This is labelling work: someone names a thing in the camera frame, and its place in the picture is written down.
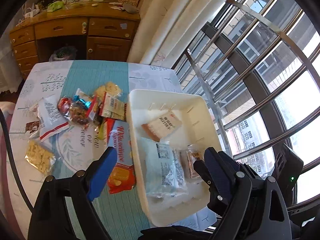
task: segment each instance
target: black cable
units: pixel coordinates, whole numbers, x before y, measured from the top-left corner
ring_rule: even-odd
[[[28,196],[27,196],[26,192],[24,191],[24,188],[22,186],[21,180],[19,178],[17,167],[16,167],[16,164],[14,162],[14,158],[13,158],[13,154],[12,154],[12,148],[11,148],[11,143],[10,143],[10,137],[9,137],[7,123],[5,121],[5,118],[4,118],[4,115],[3,115],[1,109],[0,109],[0,122],[1,122],[1,126],[2,126],[2,131],[3,131],[3,134],[4,134],[5,145],[7,147],[7,153],[8,153],[9,162],[10,162],[10,166],[11,166],[11,169],[12,169],[12,173],[13,173],[14,179],[16,180],[18,189],[19,189],[19,191],[21,193],[21,196],[22,196],[23,200],[25,201],[26,205],[28,206],[29,210],[32,213],[33,206],[31,204],[30,200],[28,199]]]

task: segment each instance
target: light blue package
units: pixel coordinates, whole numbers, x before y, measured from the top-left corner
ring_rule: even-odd
[[[146,194],[153,197],[188,194],[178,152],[168,143],[141,138],[146,154]]]

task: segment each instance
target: white snack package with red stripe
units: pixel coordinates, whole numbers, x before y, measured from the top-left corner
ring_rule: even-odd
[[[68,121],[60,114],[56,95],[41,98],[38,102],[37,116],[40,120],[40,141],[62,132],[70,127]]]

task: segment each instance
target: screw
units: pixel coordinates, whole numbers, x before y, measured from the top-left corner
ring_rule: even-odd
[[[85,174],[84,170],[77,171],[77,173],[76,173],[77,177],[82,177],[82,176],[84,176],[84,174]]]
[[[271,183],[274,183],[276,181],[276,179],[272,176],[269,176],[268,177],[268,180],[271,182]]]
[[[244,178],[244,173],[242,171],[238,171],[236,175],[238,178]]]
[[[50,182],[50,181],[52,181],[53,180],[53,176],[52,175],[49,175],[49,176],[47,176],[46,178],[45,178],[45,181],[46,182]]]

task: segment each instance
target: white plastic bin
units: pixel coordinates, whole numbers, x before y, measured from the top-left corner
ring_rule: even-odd
[[[163,199],[146,196],[146,153],[140,145],[140,138],[149,137],[141,125],[161,116],[168,109],[183,122],[179,129],[165,138],[172,147],[186,149],[188,145],[197,143],[204,150],[207,147],[214,147],[216,151],[222,150],[207,105],[201,96],[140,89],[130,92],[127,121],[130,125],[139,199],[143,212],[158,227],[167,226],[194,214],[204,208],[210,198],[208,185],[204,182],[187,182],[188,195]]]

